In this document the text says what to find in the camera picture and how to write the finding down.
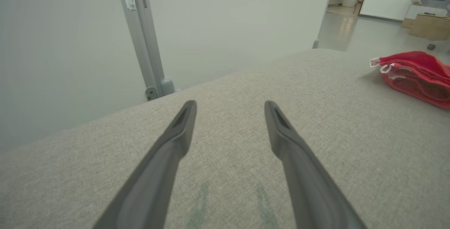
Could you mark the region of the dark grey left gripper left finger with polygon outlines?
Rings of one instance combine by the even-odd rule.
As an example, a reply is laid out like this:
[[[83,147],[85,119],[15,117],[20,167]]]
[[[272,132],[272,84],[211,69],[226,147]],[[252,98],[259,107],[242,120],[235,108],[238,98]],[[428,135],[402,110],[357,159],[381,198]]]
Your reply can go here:
[[[176,173],[188,153],[197,103],[186,101],[95,223],[95,229],[162,229]]]

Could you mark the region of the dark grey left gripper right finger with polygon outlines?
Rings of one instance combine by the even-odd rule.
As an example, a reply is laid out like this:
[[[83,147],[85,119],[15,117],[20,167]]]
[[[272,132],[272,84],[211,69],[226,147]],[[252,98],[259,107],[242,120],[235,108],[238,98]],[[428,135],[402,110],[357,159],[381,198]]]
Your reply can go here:
[[[264,104],[270,146],[281,160],[298,229],[365,229],[366,225],[274,101]]]

